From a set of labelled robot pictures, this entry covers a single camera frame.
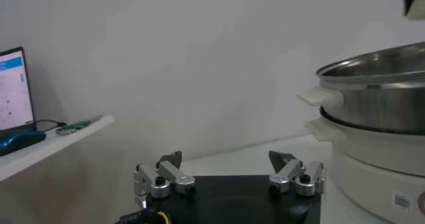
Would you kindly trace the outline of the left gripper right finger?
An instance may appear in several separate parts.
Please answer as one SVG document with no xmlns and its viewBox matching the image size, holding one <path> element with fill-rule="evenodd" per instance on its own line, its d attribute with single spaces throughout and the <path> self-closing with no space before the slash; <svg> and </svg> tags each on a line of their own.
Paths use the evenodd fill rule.
<svg viewBox="0 0 425 224">
<path fill-rule="evenodd" d="M 291 188 L 297 195 L 311 197 L 325 193 L 325 167 L 313 161 L 307 166 L 292 154 L 269 151 L 275 173 L 269 175 L 270 191 L 273 194 L 287 193 Z"/>
</svg>

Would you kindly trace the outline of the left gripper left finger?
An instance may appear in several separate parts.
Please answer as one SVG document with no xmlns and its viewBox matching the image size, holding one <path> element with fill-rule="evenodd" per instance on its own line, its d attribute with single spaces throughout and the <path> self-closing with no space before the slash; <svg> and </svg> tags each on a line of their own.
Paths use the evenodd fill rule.
<svg viewBox="0 0 425 224">
<path fill-rule="evenodd" d="M 133 194 L 135 203 L 147 207 L 147 198 L 166 199 L 174 189 L 177 195 L 192 197 L 196 193 L 196 180 L 180 170 L 182 151 L 161 156 L 159 161 L 149 164 L 136 164 L 133 171 Z"/>
</svg>

